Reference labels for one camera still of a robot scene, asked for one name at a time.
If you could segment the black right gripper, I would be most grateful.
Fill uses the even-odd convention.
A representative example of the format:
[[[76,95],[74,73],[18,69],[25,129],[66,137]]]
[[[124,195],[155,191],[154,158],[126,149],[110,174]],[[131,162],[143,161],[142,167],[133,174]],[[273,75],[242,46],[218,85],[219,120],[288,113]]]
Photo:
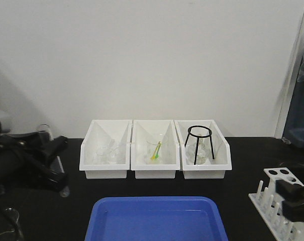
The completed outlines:
[[[275,192],[284,198],[282,214],[292,222],[304,222],[304,186],[285,180],[275,182]]]

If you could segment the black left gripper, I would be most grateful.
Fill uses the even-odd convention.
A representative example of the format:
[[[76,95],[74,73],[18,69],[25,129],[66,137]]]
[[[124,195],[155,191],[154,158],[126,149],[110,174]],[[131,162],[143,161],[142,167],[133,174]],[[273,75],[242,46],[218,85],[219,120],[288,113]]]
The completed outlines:
[[[38,133],[0,136],[0,196],[14,188],[50,190],[68,193],[68,175],[58,156],[68,146],[68,138],[59,136],[42,145]],[[40,147],[44,161],[37,173],[25,159],[25,154]]]

